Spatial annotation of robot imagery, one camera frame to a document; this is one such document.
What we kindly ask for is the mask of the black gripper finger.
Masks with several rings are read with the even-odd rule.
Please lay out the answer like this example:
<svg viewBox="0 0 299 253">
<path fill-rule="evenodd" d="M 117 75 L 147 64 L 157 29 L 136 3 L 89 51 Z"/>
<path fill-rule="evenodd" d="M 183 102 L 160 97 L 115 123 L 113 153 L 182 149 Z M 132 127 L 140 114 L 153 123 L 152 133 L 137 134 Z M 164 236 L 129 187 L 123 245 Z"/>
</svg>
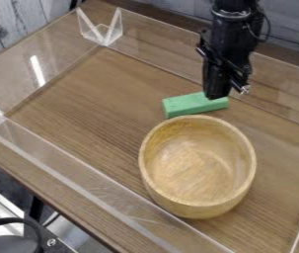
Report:
<svg viewBox="0 0 299 253">
<path fill-rule="evenodd" d="M 214 67 L 211 77 L 211 98 L 220 99 L 227 97 L 231 88 L 231 73 L 223 68 Z"/>
<path fill-rule="evenodd" d="M 208 99 L 218 98 L 218 66 L 208 62 L 203 62 L 203 90 Z"/>
</svg>

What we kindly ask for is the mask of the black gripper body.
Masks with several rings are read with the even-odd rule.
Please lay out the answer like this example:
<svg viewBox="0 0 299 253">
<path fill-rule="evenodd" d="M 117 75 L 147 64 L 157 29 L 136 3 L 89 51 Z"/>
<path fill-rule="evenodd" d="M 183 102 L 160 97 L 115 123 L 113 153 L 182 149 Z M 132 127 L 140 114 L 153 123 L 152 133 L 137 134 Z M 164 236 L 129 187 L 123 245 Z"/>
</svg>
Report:
<svg viewBox="0 0 299 253">
<path fill-rule="evenodd" d="M 206 31 L 202 31 L 196 51 L 203 56 L 203 62 L 214 63 L 231 73 L 231 89 L 244 94 L 250 90 L 250 54 L 258 44 L 262 15 L 256 8 L 240 12 L 214 8 L 211 12 L 211 37 L 206 39 Z"/>
</svg>

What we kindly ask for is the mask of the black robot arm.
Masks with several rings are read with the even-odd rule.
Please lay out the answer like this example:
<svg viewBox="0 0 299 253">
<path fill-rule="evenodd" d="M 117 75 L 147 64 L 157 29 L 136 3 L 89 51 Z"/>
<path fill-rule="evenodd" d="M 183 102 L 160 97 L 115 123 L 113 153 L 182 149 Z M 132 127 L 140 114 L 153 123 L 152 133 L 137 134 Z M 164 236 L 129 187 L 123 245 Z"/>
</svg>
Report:
<svg viewBox="0 0 299 253">
<path fill-rule="evenodd" d="M 203 92 L 208 100 L 227 97 L 231 89 L 239 94 L 250 91 L 252 73 L 250 55 L 256 45 L 266 42 L 260 37 L 263 24 L 270 24 L 259 0 L 214 0 L 211 5 L 212 30 L 199 34 L 196 51 L 203 57 Z"/>
</svg>

